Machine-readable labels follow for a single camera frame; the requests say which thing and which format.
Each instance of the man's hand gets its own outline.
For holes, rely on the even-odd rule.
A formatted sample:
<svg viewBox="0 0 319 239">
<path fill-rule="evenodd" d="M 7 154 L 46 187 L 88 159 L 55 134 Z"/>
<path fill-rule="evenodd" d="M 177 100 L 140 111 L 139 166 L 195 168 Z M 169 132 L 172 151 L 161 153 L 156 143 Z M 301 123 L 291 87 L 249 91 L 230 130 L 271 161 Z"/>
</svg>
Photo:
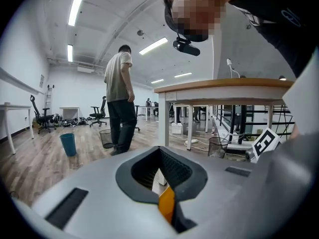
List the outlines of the man's hand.
<svg viewBox="0 0 319 239">
<path fill-rule="evenodd" d="M 132 102 L 135 100 L 134 92 L 133 92 L 133 91 L 128 91 L 128 93 L 129 93 L 128 102 L 129 102 L 129 103 L 132 103 Z"/>
</svg>

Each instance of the trash bin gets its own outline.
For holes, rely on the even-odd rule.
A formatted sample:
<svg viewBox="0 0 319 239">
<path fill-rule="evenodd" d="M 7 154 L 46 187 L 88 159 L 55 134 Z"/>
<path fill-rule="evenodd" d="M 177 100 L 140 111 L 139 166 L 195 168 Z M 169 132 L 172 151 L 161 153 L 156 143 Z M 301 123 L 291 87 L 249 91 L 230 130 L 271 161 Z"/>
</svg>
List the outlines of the trash bin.
<svg viewBox="0 0 319 239">
<path fill-rule="evenodd" d="M 60 136 L 63 148 L 68 157 L 76 154 L 75 138 L 73 133 L 66 133 Z"/>
<path fill-rule="evenodd" d="M 109 148 L 112 148 L 114 146 L 112 143 L 110 129 L 100 131 L 100 136 L 101 136 L 102 145 L 105 149 L 109 149 Z"/>
<path fill-rule="evenodd" d="M 209 139 L 208 156 L 224 158 L 228 146 L 228 140 L 220 137 Z"/>
</svg>

